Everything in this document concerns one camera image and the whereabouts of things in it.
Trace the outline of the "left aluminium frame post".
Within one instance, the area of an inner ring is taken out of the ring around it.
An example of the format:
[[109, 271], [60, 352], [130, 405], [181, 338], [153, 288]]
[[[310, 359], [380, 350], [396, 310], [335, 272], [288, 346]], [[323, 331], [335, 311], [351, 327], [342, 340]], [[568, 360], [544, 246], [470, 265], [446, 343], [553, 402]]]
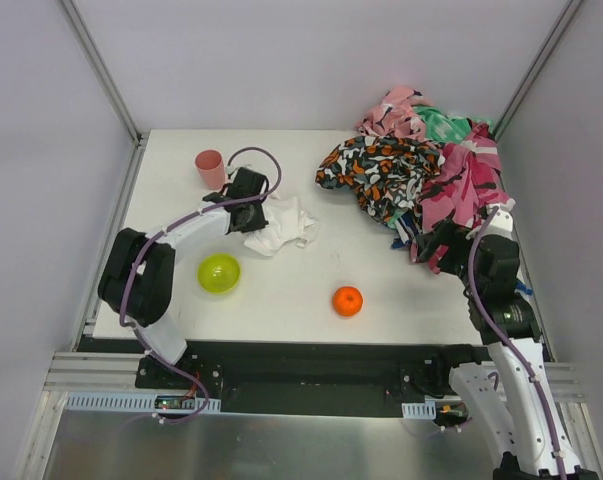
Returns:
[[58, 0], [56, 4], [127, 136], [134, 145], [140, 145], [144, 140], [144, 133], [134, 121], [76, 3], [72, 0]]

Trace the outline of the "yellow-green plastic bowl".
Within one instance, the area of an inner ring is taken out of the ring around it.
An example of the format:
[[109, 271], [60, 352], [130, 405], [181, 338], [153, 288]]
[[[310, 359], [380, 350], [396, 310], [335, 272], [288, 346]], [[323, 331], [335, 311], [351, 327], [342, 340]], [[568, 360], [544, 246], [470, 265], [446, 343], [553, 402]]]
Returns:
[[240, 281], [241, 266], [228, 253], [215, 253], [205, 258], [198, 267], [197, 280], [203, 290], [211, 294], [230, 292]]

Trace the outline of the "orange mandarin fruit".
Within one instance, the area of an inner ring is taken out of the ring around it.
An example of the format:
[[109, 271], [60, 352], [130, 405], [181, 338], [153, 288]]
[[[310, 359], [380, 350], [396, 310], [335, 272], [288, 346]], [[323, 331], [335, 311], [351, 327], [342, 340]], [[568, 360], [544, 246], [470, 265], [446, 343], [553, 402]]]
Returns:
[[353, 286], [339, 287], [332, 296], [333, 310], [345, 318], [357, 315], [361, 311], [363, 303], [361, 292]]

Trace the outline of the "magenta pink camouflage cloth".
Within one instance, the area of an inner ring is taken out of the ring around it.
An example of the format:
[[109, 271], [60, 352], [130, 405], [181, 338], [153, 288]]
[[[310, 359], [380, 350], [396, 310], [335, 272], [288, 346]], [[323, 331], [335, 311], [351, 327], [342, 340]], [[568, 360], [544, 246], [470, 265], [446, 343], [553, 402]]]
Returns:
[[502, 165], [487, 124], [474, 123], [460, 143], [446, 143], [442, 154], [440, 173], [424, 183], [408, 213], [415, 235], [431, 232], [446, 219], [474, 229], [487, 207], [514, 208], [515, 200], [501, 187]]

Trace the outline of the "pink plastic cup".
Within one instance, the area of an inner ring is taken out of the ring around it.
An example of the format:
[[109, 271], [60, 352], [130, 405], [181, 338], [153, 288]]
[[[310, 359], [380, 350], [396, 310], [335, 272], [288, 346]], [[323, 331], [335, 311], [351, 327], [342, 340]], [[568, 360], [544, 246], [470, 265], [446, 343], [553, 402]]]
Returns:
[[210, 190], [220, 190], [226, 181], [222, 155], [216, 150], [204, 150], [195, 157], [195, 167]]

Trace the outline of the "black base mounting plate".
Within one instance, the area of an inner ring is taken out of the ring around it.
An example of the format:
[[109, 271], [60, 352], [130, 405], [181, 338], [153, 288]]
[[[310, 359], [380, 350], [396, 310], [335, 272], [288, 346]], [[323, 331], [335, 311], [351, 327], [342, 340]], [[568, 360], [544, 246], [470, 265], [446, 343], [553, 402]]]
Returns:
[[178, 368], [225, 413], [399, 418], [452, 394], [448, 376], [484, 347], [190, 341]]

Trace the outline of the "black orange camouflage cloth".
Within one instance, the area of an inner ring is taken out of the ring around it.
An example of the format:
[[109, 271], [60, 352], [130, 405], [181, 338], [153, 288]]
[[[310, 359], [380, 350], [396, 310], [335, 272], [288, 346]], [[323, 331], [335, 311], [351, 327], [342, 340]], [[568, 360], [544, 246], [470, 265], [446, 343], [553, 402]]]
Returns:
[[326, 190], [350, 190], [376, 222], [393, 227], [414, 209], [427, 181], [442, 173], [438, 143], [360, 135], [338, 144], [322, 161], [315, 182]]

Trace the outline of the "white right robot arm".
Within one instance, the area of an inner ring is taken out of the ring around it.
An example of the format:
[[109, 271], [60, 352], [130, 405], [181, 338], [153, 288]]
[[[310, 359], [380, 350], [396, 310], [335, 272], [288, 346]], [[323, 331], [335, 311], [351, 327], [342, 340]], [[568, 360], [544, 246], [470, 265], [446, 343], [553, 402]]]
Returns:
[[517, 289], [520, 247], [512, 218], [499, 210], [477, 229], [449, 219], [418, 237], [417, 260], [459, 278], [469, 316], [493, 362], [470, 352], [448, 355], [451, 389], [487, 442], [495, 479], [595, 479], [561, 423], [530, 303]]

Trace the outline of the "right aluminium frame post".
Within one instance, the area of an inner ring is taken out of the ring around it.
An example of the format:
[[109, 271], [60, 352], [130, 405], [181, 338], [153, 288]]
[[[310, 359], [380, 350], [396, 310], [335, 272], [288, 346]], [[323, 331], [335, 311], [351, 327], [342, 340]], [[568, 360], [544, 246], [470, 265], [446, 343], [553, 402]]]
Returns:
[[569, 0], [563, 5], [558, 17], [552, 24], [539, 50], [507, 103], [504, 112], [494, 126], [493, 135], [496, 141], [499, 141], [504, 135], [507, 127], [520, 110], [536, 81], [587, 3], [587, 0]]

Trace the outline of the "aluminium frame post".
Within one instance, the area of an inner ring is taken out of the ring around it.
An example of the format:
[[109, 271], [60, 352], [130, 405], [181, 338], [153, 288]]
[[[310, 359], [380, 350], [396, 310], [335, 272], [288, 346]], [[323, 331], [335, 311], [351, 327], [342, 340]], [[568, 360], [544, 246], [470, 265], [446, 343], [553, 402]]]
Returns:
[[552, 24], [539, 50], [507, 103], [504, 112], [494, 126], [493, 135], [496, 141], [499, 141], [504, 135], [507, 127], [520, 110], [536, 81], [587, 3], [587, 0], [569, 0], [563, 5], [558, 17]]
[[144, 140], [144, 133], [134, 121], [76, 3], [72, 0], [58, 0], [56, 4], [127, 136], [134, 145], [140, 145]]

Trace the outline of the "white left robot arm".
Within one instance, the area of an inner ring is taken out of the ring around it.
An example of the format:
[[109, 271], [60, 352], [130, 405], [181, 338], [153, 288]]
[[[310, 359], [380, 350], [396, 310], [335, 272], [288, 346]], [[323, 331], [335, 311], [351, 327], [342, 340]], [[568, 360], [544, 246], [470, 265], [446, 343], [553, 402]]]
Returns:
[[265, 175], [241, 167], [194, 212], [148, 233], [117, 233], [97, 294], [157, 360], [175, 365], [187, 349], [168, 312], [176, 265], [206, 242], [263, 229], [268, 186]]

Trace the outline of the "light pink patterned cloth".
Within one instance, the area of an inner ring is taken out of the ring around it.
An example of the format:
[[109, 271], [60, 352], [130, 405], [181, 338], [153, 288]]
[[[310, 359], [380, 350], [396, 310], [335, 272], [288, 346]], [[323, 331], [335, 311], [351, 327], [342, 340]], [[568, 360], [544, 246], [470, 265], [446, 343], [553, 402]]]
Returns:
[[423, 141], [426, 125], [415, 108], [429, 105], [419, 91], [405, 86], [394, 87], [380, 104], [365, 114], [364, 119], [357, 125], [357, 131], [367, 136]]

